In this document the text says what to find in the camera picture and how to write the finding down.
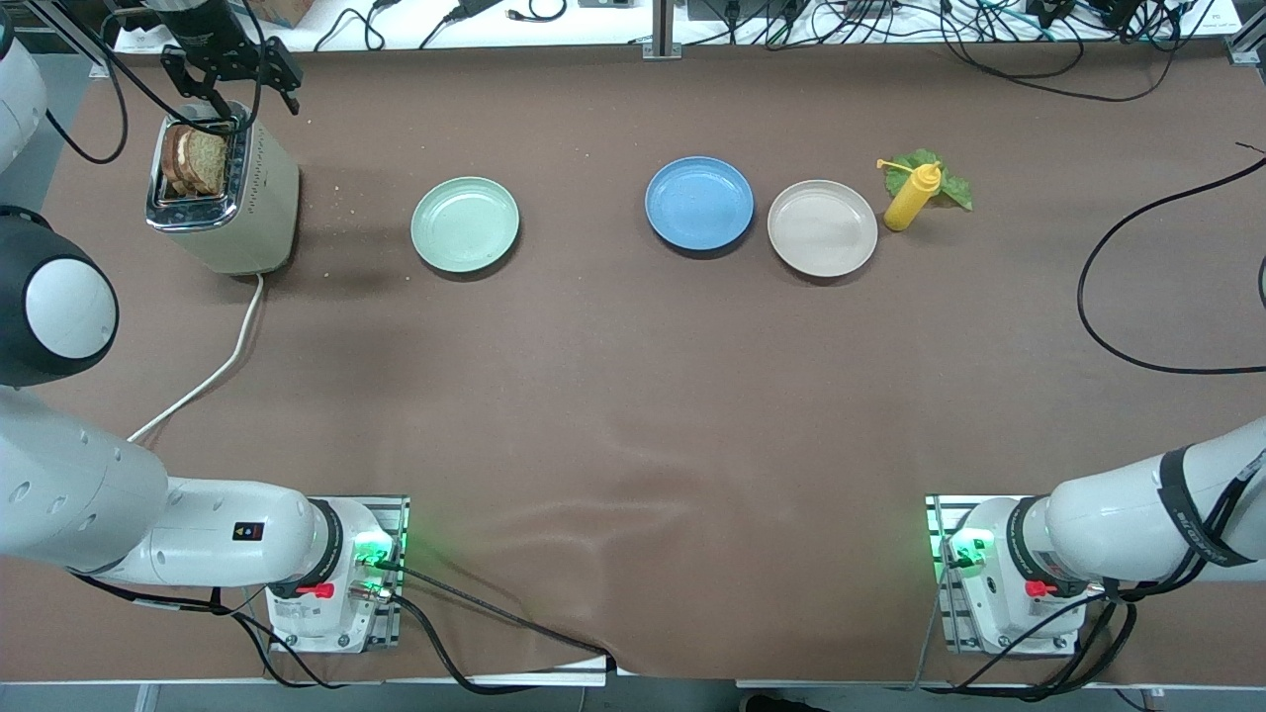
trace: plate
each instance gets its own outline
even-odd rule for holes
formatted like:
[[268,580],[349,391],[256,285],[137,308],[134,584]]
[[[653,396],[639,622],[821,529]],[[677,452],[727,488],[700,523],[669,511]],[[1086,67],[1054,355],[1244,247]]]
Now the plate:
[[879,224],[866,199],[847,185],[806,180],[784,190],[770,207],[770,242],[794,270],[838,277],[875,252]]
[[418,255],[437,270],[472,272],[496,262],[519,233],[519,207],[501,184],[457,177],[430,189],[409,229]]
[[651,227],[684,250],[717,250],[734,242],[755,210],[752,188],[743,174],[706,156],[668,163],[646,189]]

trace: gray floor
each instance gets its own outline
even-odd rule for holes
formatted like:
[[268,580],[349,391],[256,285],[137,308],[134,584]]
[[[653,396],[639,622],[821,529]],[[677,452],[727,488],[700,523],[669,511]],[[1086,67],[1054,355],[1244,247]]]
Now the gray floor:
[[[1260,6],[1258,0],[1251,5]],[[87,86],[86,60],[71,56],[37,57],[49,87],[54,115],[70,123]],[[0,174],[0,203],[39,209],[62,149],[61,139],[43,125],[27,149]],[[11,650],[4,654],[18,654]],[[11,685],[0,684],[0,711],[85,709],[92,712],[132,712],[137,707],[138,685]],[[167,684],[156,690],[156,704],[146,712],[568,712],[581,708],[581,690],[555,688],[520,696],[481,698],[453,685],[382,684],[356,685],[343,690],[290,690],[272,684]],[[775,694],[805,702],[830,712],[884,709],[891,712],[989,712],[1022,708],[1020,702],[937,697],[925,692],[898,692],[876,685],[842,688],[787,689]],[[1138,693],[1131,693],[1138,699]],[[589,712],[729,712],[738,708],[743,692],[725,680],[665,680],[610,675],[605,688],[585,693]],[[1034,706],[1043,712],[1129,712],[1129,707],[1106,690],[1082,690]],[[1266,709],[1266,692],[1169,690],[1166,709],[1248,712]]]

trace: blue plate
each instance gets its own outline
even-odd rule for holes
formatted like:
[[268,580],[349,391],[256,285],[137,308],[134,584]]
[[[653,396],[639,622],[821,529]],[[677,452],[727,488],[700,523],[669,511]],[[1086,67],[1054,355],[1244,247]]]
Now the blue plate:
[[756,200],[738,168],[706,156],[660,168],[646,189],[646,217],[660,237],[684,250],[717,250],[743,234]]

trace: cardboard box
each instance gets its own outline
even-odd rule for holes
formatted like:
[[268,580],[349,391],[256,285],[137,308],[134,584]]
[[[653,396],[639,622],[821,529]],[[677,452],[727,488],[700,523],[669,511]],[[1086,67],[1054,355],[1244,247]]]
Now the cardboard box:
[[[299,20],[304,18],[314,0],[248,0],[254,16],[261,23],[272,23],[286,29],[294,29]],[[242,8],[243,0],[233,0],[233,10],[246,16]]]

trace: white cable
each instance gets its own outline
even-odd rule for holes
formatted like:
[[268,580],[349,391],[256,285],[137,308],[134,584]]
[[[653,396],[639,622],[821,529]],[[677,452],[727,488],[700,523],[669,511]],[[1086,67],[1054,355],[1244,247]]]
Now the white cable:
[[247,334],[251,333],[251,324],[254,323],[254,313],[260,308],[260,303],[263,300],[263,275],[262,274],[254,275],[254,279],[257,280],[254,284],[254,296],[251,298],[251,305],[246,308],[246,317],[242,318],[242,331],[238,332],[238,342],[237,346],[233,347],[233,355],[229,356],[229,360],[225,361],[224,365],[222,365],[219,369],[215,369],[215,372],[206,376],[206,380],[197,384],[197,388],[186,393],[184,398],[168,405],[167,409],[163,410],[162,413],[158,413],[158,416],[156,416],[154,419],[149,421],[148,423],[142,426],[141,429],[132,433],[132,437],[128,438],[128,442],[135,442],[147,432],[152,431],[158,423],[170,418],[172,413],[187,405],[190,400],[201,395],[203,391],[205,391],[216,380],[219,380],[219,378],[223,376],[225,371],[232,369],[233,365],[237,364],[238,359],[242,357],[242,351],[246,348]]

